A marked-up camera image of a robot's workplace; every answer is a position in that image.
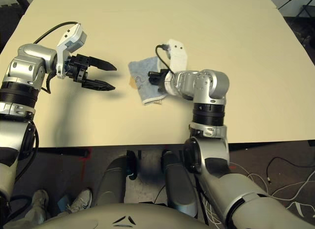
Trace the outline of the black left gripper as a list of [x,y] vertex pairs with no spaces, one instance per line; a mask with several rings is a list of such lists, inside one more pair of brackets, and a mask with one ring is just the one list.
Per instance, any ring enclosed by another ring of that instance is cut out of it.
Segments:
[[100,81],[87,79],[87,69],[89,66],[96,67],[104,71],[116,71],[116,67],[111,63],[95,58],[77,54],[68,56],[65,62],[65,74],[73,79],[74,82],[81,83],[81,87],[96,91],[111,91],[115,87],[111,84]]

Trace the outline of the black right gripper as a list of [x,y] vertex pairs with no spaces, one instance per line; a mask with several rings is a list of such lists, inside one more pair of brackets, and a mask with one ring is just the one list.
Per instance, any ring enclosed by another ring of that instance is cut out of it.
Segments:
[[168,69],[161,69],[160,72],[148,72],[149,82],[154,86],[158,86],[159,92],[166,92],[165,89],[165,78],[166,75],[169,73]]

